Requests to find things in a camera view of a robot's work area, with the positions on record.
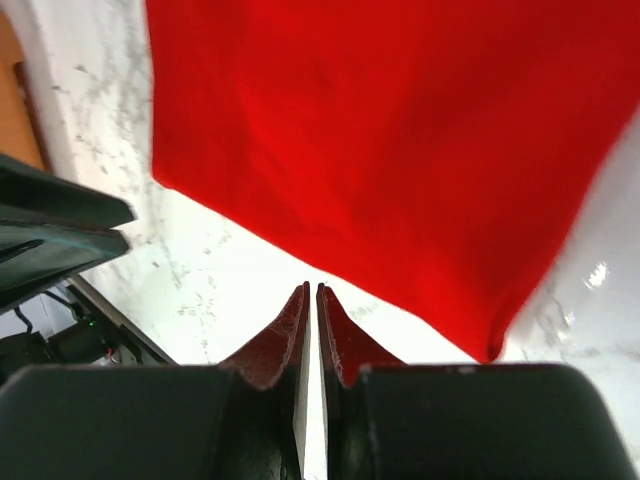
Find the bright red t shirt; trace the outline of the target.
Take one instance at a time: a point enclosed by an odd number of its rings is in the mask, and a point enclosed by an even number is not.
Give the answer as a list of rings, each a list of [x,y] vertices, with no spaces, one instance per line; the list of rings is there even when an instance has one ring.
[[[150,1],[155,179],[494,360],[639,104],[635,1]]]

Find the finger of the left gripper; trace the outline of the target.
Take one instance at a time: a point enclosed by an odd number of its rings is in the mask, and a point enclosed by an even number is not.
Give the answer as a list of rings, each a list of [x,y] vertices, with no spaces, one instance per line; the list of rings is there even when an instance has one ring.
[[[134,220],[131,207],[117,197],[1,156],[2,227],[61,227],[94,233]]]
[[[1,311],[128,251],[117,230],[3,219]]]

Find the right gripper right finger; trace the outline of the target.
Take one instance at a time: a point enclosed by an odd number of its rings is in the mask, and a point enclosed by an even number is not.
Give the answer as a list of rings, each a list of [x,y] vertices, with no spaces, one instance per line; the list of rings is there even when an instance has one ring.
[[[347,314],[334,290],[316,293],[324,420],[330,479],[374,479],[368,406],[358,385],[364,367],[398,367],[404,362],[382,347]]]

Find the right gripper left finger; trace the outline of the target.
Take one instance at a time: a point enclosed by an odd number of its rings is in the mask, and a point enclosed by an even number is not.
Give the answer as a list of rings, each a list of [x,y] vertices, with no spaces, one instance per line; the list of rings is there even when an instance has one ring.
[[[219,436],[221,479],[301,479],[309,380],[310,285],[219,364],[233,375]]]

